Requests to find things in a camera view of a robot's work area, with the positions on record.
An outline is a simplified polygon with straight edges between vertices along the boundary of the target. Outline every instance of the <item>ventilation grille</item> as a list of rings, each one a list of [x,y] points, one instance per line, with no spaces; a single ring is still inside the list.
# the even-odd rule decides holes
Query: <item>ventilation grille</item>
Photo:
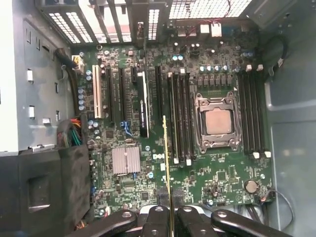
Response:
[[[170,19],[239,17],[252,0],[174,0]]]

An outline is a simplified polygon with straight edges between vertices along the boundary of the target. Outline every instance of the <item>metal panel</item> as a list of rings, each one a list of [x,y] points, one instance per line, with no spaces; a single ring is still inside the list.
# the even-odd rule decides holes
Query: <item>metal panel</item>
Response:
[[[310,1],[300,1],[300,6],[289,11],[287,24],[293,26],[282,31],[289,38],[290,54],[273,82],[266,84],[275,186],[294,208],[294,224],[286,230],[293,236],[316,233],[316,8],[312,5]],[[281,48],[271,51],[271,62],[275,63]],[[282,229],[290,220],[289,208],[280,196],[269,211],[272,227]]]
[[[4,68],[8,71],[0,79],[0,113],[5,115],[0,118],[0,156],[13,155],[38,144],[56,144],[56,111],[61,119],[74,115],[70,86],[66,81],[58,81],[61,65],[53,56],[58,47],[70,54],[68,46],[30,2],[13,0],[11,19],[5,14],[9,18],[3,16],[1,20],[4,31],[13,28],[13,32],[4,32],[7,37],[0,42],[5,45]],[[4,5],[2,9],[10,12],[10,6],[6,9]],[[33,71],[33,84],[27,80],[28,69]],[[55,92],[55,83],[59,93]],[[30,105],[35,107],[35,119],[29,118]],[[44,126],[43,118],[50,118],[51,125]]]

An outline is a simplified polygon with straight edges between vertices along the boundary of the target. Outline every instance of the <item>heatsink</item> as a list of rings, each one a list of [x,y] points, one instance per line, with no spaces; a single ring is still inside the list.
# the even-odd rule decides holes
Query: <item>heatsink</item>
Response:
[[[252,0],[174,0],[171,5],[169,19],[239,17],[251,1]]]
[[[140,172],[139,147],[112,149],[113,174],[123,175]]]

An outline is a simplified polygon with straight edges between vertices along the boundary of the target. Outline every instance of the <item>pcie slot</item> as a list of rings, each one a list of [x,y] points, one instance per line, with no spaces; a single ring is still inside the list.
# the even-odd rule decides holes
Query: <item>pcie slot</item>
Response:
[[[93,78],[93,102],[94,102],[94,117],[101,119],[102,115],[102,91],[100,81],[100,68],[98,65],[92,65]]]
[[[130,67],[130,78],[132,79],[132,83],[137,83],[137,70],[136,67]]]
[[[190,94],[188,94],[187,90],[187,78],[186,74],[181,75],[181,89],[182,89],[182,101],[183,101],[183,125],[184,125],[184,133],[185,133],[185,150],[186,150],[186,162],[187,165],[191,165],[192,162],[192,147],[191,147],[191,134],[190,134],[190,126],[191,126],[191,118],[190,118],[190,107],[189,107],[189,99]]]
[[[184,129],[184,114],[183,114],[183,99],[182,99],[182,89],[181,89],[181,79],[179,75],[175,75],[175,89],[176,89],[176,98],[175,98],[175,106],[176,106],[176,125],[178,126],[178,134],[179,134],[179,160],[180,162],[185,161],[186,156],[186,139],[185,139],[185,129]]]
[[[249,134],[249,147],[250,153],[255,151],[255,132],[253,124],[253,114],[252,114],[252,103],[251,103],[251,88],[250,88],[250,78],[248,73],[243,74],[244,80],[244,90],[246,98],[246,114],[247,114],[247,123],[248,123],[248,134]]]
[[[189,78],[190,78],[190,75],[189,74],[186,74],[186,77],[185,77],[185,81],[184,81],[184,87],[185,87],[185,102],[186,102],[186,107],[187,107],[187,110],[186,110],[186,113],[187,113],[187,126],[188,126],[188,144],[189,144],[189,156],[191,159],[194,159],[194,140],[193,140],[193,129],[192,129],[192,113],[191,113],[191,110],[192,110],[192,107],[191,107],[191,94],[190,94],[190,83],[189,83]]]
[[[173,163],[178,164],[179,160],[177,157],[174,156],[175,154],[175,140],[173,137],[173,97],[172,97],[172,87],[171,87],[171,80],[172,80],[172,73],[168,75],[167,86],[168,86],[168,100],[169,100],[169,126],[170,126],[170,138],[171,138],[171,157],[173,158]]]
[[[256,79],[256,93],[258,97],[258,122],[259,122],[259,130],[260,130],[260,140],[261,140],[261,147],[260,147],[260,152],[264,152],[266,150],[266,145],[265,145],[265,132],[264,132],[264,124],[263,124],[263,110],[262,110],[262,105],[265,104],[265,99],[262,96],[262,90],[264,88],[260,88],[260,84],[263,85],[262,81],[262,73],[258,73],[258,77]]]
[[[249,132],[248,132],[248,117],[246,112],[246,95],[245,95],[245,82],[243,74],[239,74],[239,99],[240,99],[240,114],[241,114],[241,126],[242,126],[242,142],[243,150],[245,154],[249,154]]]
[[[261,137],[260,134],[260,124],[259,124],[259,115],[258,115],[258,95],[256,90],[256,73],[251,72],[249,75],[249,87],[250,87],[250,99],[251,99],[251,110],[253,117],[253,130],[254,130],[254,142],[255,142],[255,151],[261,150]]]
[[[178,104],[177,104],[177,99],[176,99],[176,84],[175,81],[173,79],[173,74],[171,74],[171,91],[172,91],[172,101],[170,101],[172,103],[172,108],[173,108],[173,127],[174,127],[174,140],[175,140],[175,150],[176,150],[176,154],[175,154],[175,158],[174,163],[179,163],[179,159],[180,159],[180,137],[179,137],[179,130],[178,130]]]
[[[161,89],[161,70],[160,66],[155,66],[158,118],[162,120],[162,89]]]
[[[120,115],[121,121],[126,121],[126,101],[125,101],[125,75],[124,75],[124,68],[118,69],[118,85],[119,85],[119,104],[120,104]]]
[[[109,98],[108,98],[108,103],[109,103],[109,118],[111,122],[114,122],[114,94],[113,94],[113,79],[112,79],[112,72],[111,68],[107,68],[105,72],[105,77],[106,77],[106,82],[108,84],[108,90],[109,90]]]

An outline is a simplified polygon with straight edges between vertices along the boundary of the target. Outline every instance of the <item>expansion slot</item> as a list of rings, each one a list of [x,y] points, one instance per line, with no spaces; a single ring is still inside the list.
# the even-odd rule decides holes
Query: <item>expansion slot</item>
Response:
[[[156,90],[157,90],[157,109],[158,118],[162,119],[162,85],[161,85],[161,70],[160,66],[155,66],[155,77],[156,77]]]
[[[137,91],[139,101],[139,124],[141,137],[149,138],[149,121],[148,121],[148,105],[147,105],[147,84],[145,72],[137,74]]]
[[[100,81],[100,68],[98,65],[92,65],[93,78],[93,102],[94,102],[94,117],[96,119],[103,118],[102,114],[102,91]]]
[[[109,90],[109,118],[111,122],[114,122],[114,94],[113,94],[113,79],[112,79],[112,72],[111,68],[107,68],[105,71],[106,82],[108,84]]]
[[[136,67],[130,67],[130,78],[132,79],[132,83],[137,82],[137,69]]]
[[[118,84],[119,84],[119,103],[120,103],[120,114],[121,114],[121,121],[126,121],[126,101],[125,101],[125,93],[126,93],[126,84],[125,84],[125,74],[124,68],[118,69]]]

